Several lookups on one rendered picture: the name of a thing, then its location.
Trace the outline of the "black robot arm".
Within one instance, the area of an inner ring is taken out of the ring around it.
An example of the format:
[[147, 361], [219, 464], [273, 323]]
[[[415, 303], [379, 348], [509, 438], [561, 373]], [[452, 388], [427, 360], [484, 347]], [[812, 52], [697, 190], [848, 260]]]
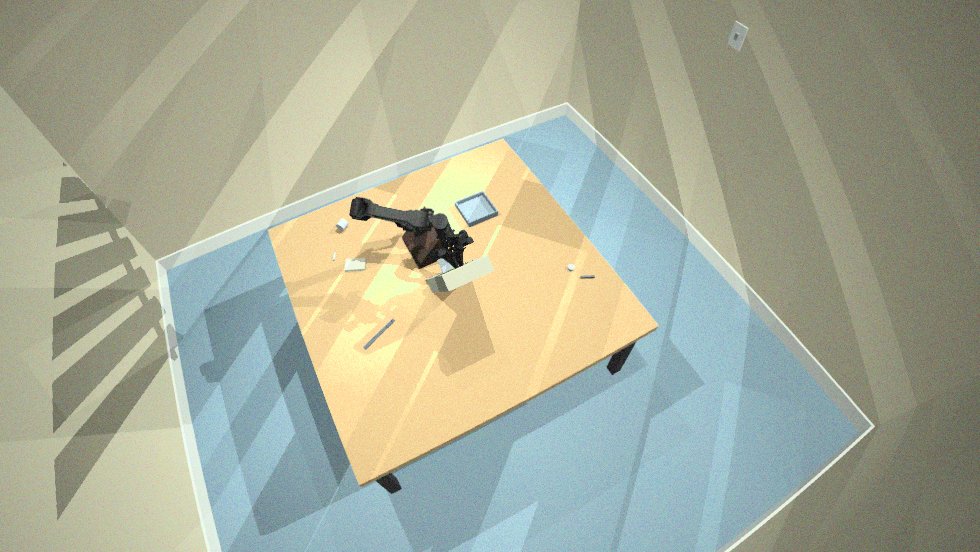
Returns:
[[[444, 213], [434, 214], [434, 210], [432, 209], [433, 208], [423, 208], [414, 211], [403, 211], [379, 206], [379, 204], [373, 203], [370, 199], [365, 197], [356, 197], [351, 202], [349, 215], [352, 217], [352, 219], [361, 221], [376, 218], [392, 222], [398, 227], [403, 228], [405, 231], [415, 232], [415, 230], [417, 230], [422, 235], [425, 231], [431, 231], [431, 227], [435, 228], [436, 233], [450, 228], [451, 226], [447, 216]], [[457, 234], [453, 234], [451, 236], [445, 234], [444, 236], [446, 246], [449, 248], [451, 245], [461, 245], [464, 242], [467, 242], [469, 235], [464, 229], [460, 230]]]

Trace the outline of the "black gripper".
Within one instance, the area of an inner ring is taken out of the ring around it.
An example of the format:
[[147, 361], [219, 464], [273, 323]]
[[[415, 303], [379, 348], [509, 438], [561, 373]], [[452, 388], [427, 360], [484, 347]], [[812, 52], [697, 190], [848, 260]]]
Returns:
[[[455, 232], [455, 229], [452, 229], [450, 227], [450, 228], [444, 229], [444, 230], [442, 230], [442, 231], [440, 231], [440, 232], [437, 233], [438, 236], [436, 236], [436, 239], [439, 239], [440, 240], [442, 246], [440, 248], [434, 250], [434, 251], [429, 252], [429, 259], [430, 260], [433, 260], [433, 259], [435, 259], [435, 258], [437, 258], [439, 256], [443, 256], [443, 257], [440, 257], [440, 258], [441, 259], [443, 258], [444, 260], [446, 260], [449, 264], [451, 264], [456, 269], [459, 266], [463, 266], [464, 265], [464, 263], [463, 263], [463, 252], [464, 252], [464, 249], [466, 248], [464, 246], [467, 246], [467, 245], [473, 243], [474, 240], [473, 240], [472, 237], [469, 236], [467, 238], [467, 242], [464, 242], [461, 245], [454, 245], [454, 246], [451, 245], [450, 248], [447, 248], [446, 243], [445, 243], [445, 238], [444, 238], [445, 236], [444, 235], [446, 234], [448, 236], [451, 236], [451, 235], [454, 234], [453, 232]], [[452, 252], [452, 250], [454, 252]]]

